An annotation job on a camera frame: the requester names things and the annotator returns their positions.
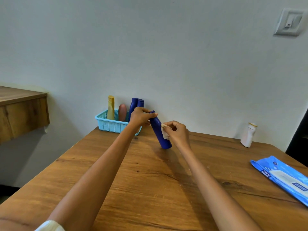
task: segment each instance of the yellow bottle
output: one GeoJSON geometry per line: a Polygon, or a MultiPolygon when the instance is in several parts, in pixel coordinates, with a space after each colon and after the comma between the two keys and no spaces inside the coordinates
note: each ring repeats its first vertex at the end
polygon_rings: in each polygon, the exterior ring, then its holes
{"type": "Polygon", "coordinates": [[[115,119],[115,97],[110,95],[108,96],[108,114],[107,119],[114,120],[115,119]]]}

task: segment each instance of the white bottle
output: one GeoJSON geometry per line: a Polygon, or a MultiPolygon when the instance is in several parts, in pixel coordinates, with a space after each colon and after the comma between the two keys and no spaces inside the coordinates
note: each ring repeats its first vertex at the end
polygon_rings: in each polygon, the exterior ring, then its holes
{"type": "Polygon", "coordinates": [[[245,147],[251,146],[252,138],[256,132],[257,127],[258,126],[255,123],[248,123],[248,127],[245,129],[244,135],[241,139],[241,144],[243,144],[245,147]]]}

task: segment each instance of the hand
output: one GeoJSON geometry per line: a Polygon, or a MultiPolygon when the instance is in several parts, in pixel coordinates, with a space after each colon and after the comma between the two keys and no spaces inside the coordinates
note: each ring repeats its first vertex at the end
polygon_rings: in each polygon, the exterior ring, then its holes
{"type": "Polygon", "coordinates": [[[167,127],[164,127],[164,131],[167,132],[180,151],[191,149],[189,131],[184,124],[176,121],[165,122],[164,124],[167,125],[167,127]]]}
{"type": "Polygon", "coordinates": [[[158,113],[149,113],[151,112],[148,109],[142,107],[136,107],[134,111],[131,113],[131,119],[129,124],[134,125],[135,127],[140,128],[144,124],[151,124],[149,122],[150,118],[157,117],[158,113]]]}

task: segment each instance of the white sleeve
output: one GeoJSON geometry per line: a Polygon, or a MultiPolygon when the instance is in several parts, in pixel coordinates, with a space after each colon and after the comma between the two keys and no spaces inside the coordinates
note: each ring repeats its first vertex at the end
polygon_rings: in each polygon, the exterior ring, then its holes
{"type": "Polygon", "coordinates": [[[35,231],[65,231],[61,225],[55,221],[45,221],[35,231]]]}

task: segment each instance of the wipe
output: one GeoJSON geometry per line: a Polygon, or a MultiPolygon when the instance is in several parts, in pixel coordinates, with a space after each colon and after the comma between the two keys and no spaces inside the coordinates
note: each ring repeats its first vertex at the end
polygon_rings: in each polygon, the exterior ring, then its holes
{"type": "Polygon", "coordinates": [[[264,176],[308,207],[308,178],[305,175],[274,156],[250,162],[264,176]]]}
{"type": "Polygon", "coordinates": [[[165,140],[169,140],[169,135],[166,131],[164,131],[164,127],[167,127],[164,123],[161,124],[161,133],[163,134],[163,137],[165,140]]]}

